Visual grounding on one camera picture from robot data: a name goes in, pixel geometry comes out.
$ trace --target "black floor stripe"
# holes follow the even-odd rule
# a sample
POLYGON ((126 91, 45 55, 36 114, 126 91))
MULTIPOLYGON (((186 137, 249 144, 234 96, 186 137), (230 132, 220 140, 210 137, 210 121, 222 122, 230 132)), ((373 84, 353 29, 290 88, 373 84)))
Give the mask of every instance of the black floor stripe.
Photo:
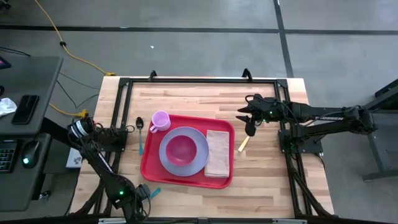
POLYGON ((289 48, 287 46, 284 21, 282 19, 282 13, 280 12, 280 6, 279 6, 278 0, 274 0, 274 6, 275 6, 275 13, 276 13, 276 20, 277 20, 278 28, 279 28, 280 44, 282 46, 282 54, 284 56, 286 75, 287 75, 287 78, 293 78, 294 75, 293 75, 292 62, 290 61, 289 48))
POLYGON ((398 30, 311 30, 286 29, 286 34, 320 34, 320 35, 398 35, 398 30))
MULTIPOLYGON (((6 30, 54 30, 52 26, 0 25, 6 30)), ((90 27, 90 26, 57 26, 59 31, 91 32, 207 32, 207 33, 243 33, 243 34, 277 34, 278 29, 250 28, 173 28, 173 27, 90 27)))

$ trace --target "yellow object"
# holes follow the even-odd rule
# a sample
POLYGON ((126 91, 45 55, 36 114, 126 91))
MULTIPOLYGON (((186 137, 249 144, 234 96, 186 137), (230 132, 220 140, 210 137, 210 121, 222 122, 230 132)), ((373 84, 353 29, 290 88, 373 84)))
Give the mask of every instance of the yellow object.
POLYGON ((246 137, 246 139, 242 142, 242 145, 239 146, 239 149, 238 149, 239 152, 242 152, 242 151, 243 151, 244 147, 246 146, 246 144, 247 144, 248 141, 249 141, 249 138, 250 138, 250 136, 246 137))
POLYGON ((49 105, 50 105, 52 108, 54 108, 56 111, 58 111, 59 113, 65 114, 65 115, 69 115, 69 116, 76 116, 76 117, 79 117, 79 118, 84 118, 84 117, 86 116, 86 114, 87 114, 87 110, 86 110, 86 109, 82 110, 82 111, 79 112, 79 113, 67 113, 67 112, 65 112, 65 111, 63 111, 63 110, 58 109, 57 107, 55 107, 55 106, 54 106, 53 104, 51 104, 51 103, 49 103, 49 105))
MULTIPOLYGON (((44 8, 40 5, 40 3, 39 3, 37 0, 35 0, 35 2, 36 2, 37 5, 41 8, 41 10, 44 12, 44 14, 47 16, 47 18, 48 18, 49 21, 51 22, 52 26, 54 27, 55 31, 57 31, 57 34, 58 34, 58 36, 59 36, 61 42, 65 43, 65 42, 63 41, 63 39, 62 39, 62 37, 61 37, 61 34, 59 33, 57 27, 55 26, 54 22, 52 21, 51 17, 47 14, 47 12, 44 10, 44 8)), ((99 71, 101 71, 105 76, 116 75, 116 73, 114 73, 114 72, 105 72, 104 70, 102 70, 102 69, 100 69, 98 66, 96 66, 95 64, 93 64, 93 63, 91 63, 91 62, 88 62, 88 61, 86 61, 86 60, 84 60, 84 59, 81 59, 81 58, 79 58, 79 57, 74 56, 73 54, 71 54, 71 53, 69 52, 69 50, 68 50, 67 47, 66 47, 66 44, 65 44, 65 45, 62 45, 62 47, 63 47, 63 49, 67 52, 67 54, 68 54, 69 56, 71 56, 71 57, 73 57, 74 59, 77 59, 77 60, 79 60, 79 61, 81 61, 81 62, 87 63, 88 65, 91 65, 91 66, 95 67, 96 69, 98 69, 99 71)))

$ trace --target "cup handle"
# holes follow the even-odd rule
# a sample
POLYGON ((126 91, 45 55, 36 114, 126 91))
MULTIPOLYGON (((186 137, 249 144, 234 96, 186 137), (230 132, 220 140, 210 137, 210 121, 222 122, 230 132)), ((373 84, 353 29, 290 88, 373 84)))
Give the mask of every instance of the cup handle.
POLYGON ((152 127, 150 127, 149 128, 149 131, 153 134, 153 133, 156 133, 157 132, 157 128, 156 128, 156 126, 152 126, 152 127))

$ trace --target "pink bowl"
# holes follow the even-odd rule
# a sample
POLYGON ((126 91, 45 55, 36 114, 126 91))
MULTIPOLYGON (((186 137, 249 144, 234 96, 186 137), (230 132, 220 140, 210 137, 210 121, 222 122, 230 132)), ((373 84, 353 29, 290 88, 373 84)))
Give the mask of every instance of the pink bowl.
POLYGON ((167 159, 176 166, 188 165, 196 155, 197 146, 188 136, 175 136, 166 146, 167 159))

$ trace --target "keyboard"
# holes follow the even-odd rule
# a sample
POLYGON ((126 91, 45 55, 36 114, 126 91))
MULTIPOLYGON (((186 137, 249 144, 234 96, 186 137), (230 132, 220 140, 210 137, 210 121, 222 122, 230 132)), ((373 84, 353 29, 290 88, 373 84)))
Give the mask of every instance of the keyboard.
POLYGON ((0 174, 11 173, 17 158, 18 141, 0 141, 0 174))

